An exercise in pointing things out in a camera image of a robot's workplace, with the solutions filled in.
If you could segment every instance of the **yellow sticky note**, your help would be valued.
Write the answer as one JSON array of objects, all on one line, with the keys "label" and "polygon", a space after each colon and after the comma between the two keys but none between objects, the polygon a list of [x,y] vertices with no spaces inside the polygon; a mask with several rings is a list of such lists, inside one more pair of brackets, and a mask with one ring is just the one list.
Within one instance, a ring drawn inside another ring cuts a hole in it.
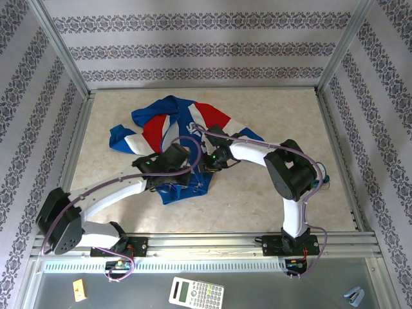
[{"label": "yellow sticky note", "polygon": [[75,292],[76,302],[86,299],[86,294],[84,293],[83,279],[79,279],[73,282],[73,290]]}]

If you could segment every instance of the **black bracket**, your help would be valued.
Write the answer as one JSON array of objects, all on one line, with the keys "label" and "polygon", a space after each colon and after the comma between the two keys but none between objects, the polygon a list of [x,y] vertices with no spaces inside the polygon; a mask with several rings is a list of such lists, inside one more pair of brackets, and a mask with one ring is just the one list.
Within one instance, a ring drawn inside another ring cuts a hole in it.
[{"label": "black bracket", "polygon": [[[60,187],[56,188],[47,195],[46,201],[39,212],[36,224],[43,235],[46,235],[50,225],[59,213],[69,205],[69,194],[65,193]],[[82,239],[82,220],[80,217],[80,207],[69,207],[63,217],[54,228],[48,241],[54,254],[63,254],[75,248]]]},{"label": "black bracket", "polygon": [[[116,252],[116,253],[121,253],[131,258],[146,257],[147,240],[148,240],[147,237],[129,237],[117,222],[111,221],[110,224],[114,226],[114,228],[117,230],[120,236],[120,239],[117,241],[117,243],[115,243],[115,245],[110,248],[111,251]],[[113,255],[110,253],[103,252],[97,248],[91,248],[90,250],[91,258],[109,257],[109,256],[113,256]]]},{"label": "black bracket", "polygon": [[[281,146],[302,152],[294,140],[286,140]],[[286,163],[290,162],[293,166],[288,167]],[[299,201],[306,191],[314,187],[317,176],[314,167],[295,153],[277,149],[265,156],[265,164],[277,193],[287,200]]]},{"label": "black bracket", "polygon": [[[228,134],[223,132],[223,130],[217,124],[212,126],[207,131],[228,136]],[[235,138],[239,138],[241,136],[242,134],[238,133],[232,135],[232,137]],[[199,163],[199,170],[201,173],[218,172],[222,169],[228,169],[230,166],[227,164],[227,161],[229,160],[240,162],[233,157],[232,152],[230,151],[230,145],[232,145],[233,143],[232,140],[215,137],[212,135],[206,135],[206,138],[209,140],[212,146],[216,147],[216,150],[213,151],[212,154],[203,154],[203,156],[201,157],[201,161]]]},{"label": "black bracket", "polygon": [[[119,252],[121,254],[124,254],[126,256],[132,256],[131,252],[133,252],[133,257],[138,257],[138,258],[145,258],[147,254],[147,237],[129,237],[127,243],[126,243],[126,249],[123,252]],[[128,246],[132,246],[134,248],[134,251],[131,250],[130,248],[128,249]],[[113,257],[114,255],[103,252],[97,248],[92,248],[90,250],[90,257],[91,258],[101,258],[101,257]]]},{"label": "black bracket", "polygon": [[[180,144],[173,143],[163,153],[153,153],[149,156],[140,157],[133,161],[131,165],[137,167],[142,173],[177,172],[186,169],[181,165],[188,161],[189,157],[190,152],[188,150]],[[189,171],[178,176],[144,176],[143,178],[147,180],[146,189],[152,189],[163,184],[186,186],[189,184],[190,177],[191,172]]]},{"label": "black bracket", "polygon": [[319,243],[316,235],[309,235],[307,239],[296,248],[291,248],[288,253],[284,246],[282,235],[264,235],[256,237],[255,241],[262,244],[263,256],[303,256],[304,249],[307,249],[308,256],[317,256],[319,254]]}]

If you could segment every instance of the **calculator display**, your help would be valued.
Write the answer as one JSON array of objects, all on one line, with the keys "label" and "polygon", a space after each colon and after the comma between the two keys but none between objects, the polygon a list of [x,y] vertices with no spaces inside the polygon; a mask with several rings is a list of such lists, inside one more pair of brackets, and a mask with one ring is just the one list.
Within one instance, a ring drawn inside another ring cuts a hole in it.
[{"label": "calculator display", "polygon": [[189,284],[188,282],[183,282],[182,283],[182,289],[180,290],[180,297],[179,301],[181,302],[186,302],[186,297],[187,297],[187,291],[189,290]]}]

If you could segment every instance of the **blue stapler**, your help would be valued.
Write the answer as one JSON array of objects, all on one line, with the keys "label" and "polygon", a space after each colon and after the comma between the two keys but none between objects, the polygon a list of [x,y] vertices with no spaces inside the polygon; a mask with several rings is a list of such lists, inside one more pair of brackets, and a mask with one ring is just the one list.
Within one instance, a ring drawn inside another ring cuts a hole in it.
[{"label": "blue stapler", "polygon": [[352,288],[348,293],[344,295],[344,297],[348,298],[349,303],[354,307],[359,306],[364,296],[365,296],[365,291],[361,289],[360,286],[356,286]]}]

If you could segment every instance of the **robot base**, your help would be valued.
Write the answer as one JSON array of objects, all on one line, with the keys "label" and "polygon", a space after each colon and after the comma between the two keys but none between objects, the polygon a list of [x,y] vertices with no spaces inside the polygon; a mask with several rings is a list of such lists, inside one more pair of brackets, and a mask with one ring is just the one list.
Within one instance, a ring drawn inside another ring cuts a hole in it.
[{"label": "robot base", "polygon": [[303,256],[304,248],[308,251],[308,256],[317,256],[319,254],[319,243],[315,235],[309,235],[304,242],[295,248],[291,248],[291,252],[287,252],[283,246],[282,235],[265,235],[256,238],[255,241],[262,243],[263,256]]}]

